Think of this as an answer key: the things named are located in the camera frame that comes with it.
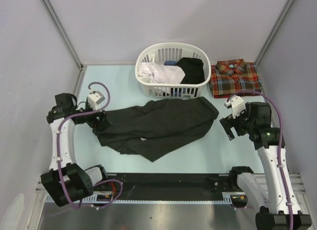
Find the dark striped long sleeve shirt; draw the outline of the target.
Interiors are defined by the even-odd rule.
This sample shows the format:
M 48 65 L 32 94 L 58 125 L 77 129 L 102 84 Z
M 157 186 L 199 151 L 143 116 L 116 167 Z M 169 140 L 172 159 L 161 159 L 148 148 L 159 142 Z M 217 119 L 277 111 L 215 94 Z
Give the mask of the dark striped long sleeve shirt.
M 205 97 L 152 100 L 144 106 L 107 111 L 107 124 L 95 125 L 93 133 L 101 146 L 155 162 L 204 137 L 218 115 Z

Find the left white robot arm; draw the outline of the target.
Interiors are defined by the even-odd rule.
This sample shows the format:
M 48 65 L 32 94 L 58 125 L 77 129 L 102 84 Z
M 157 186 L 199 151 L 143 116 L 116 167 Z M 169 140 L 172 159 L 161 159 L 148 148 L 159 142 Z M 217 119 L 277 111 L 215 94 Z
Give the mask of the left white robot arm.
M 102 165 L 82 169 L 75 159 L 74 131 L 78 124 L 91 128 L 106 127 L 109 122 L 104 111 L 98 111 L 105 100 L 99 91 L 87 96 L 85 107 L 79 108 L 77 98 L 70 93 L 55 96 L 56 105 L 49 111 L 47 122 L 53 137 L 52 160 L 47 173 L 41 175 L 45 190 L 59 207 L 81 201 L 94 192 L 104 190 L 109 177 Z

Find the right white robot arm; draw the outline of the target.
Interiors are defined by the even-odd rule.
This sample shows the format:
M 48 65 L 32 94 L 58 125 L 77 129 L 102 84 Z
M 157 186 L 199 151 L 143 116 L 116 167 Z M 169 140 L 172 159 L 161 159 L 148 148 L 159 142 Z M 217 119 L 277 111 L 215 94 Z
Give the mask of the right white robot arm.
M 234 96 L 224 105 L 232 113 L 220 120 L 229 140 L 248 135 L 261 160 L 267 189 L 264 190 L 250 167 L 233 167 L 229 187 L 242 190 L 256 213 L 259 230 L 307 230 L 312 226 L 309 214 L 298 203 L 286 164 L 286 150 L 280 129 L 271 126 L 271 107 L 264 102 L 246 103 Z

